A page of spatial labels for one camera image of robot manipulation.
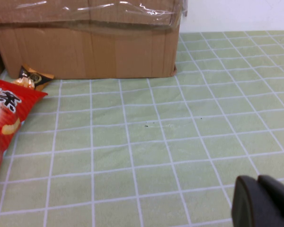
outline gold snack wrapper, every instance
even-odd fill
[[[19,78],[13,83],[32,90],[42,91],[53,79],[54,75],[37,72],[24,64],[21,67]]]

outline clear plastic film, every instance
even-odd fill
[[[183,0],[0,0],[0,26],[168,29],[186,10]]]

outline snack bag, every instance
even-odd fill
[[[0,165],[4,151],[30,110],[47,94],[0,80]]]
[[[19,79],[14,81],[14,84],[42,91],[47,84],[52,81],[54,76],[52,74],[39,73],[24,64],[19,73]]]

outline grid pattern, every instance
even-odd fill
[[[0,227],[230,227],[238,175],[284,183],[284,31],[181,34],[177,68],[49,85],[1,167]]]

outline red snack bag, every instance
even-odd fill
[[[0,165],[4,151],[33,106],[47,94],[0,80]]]

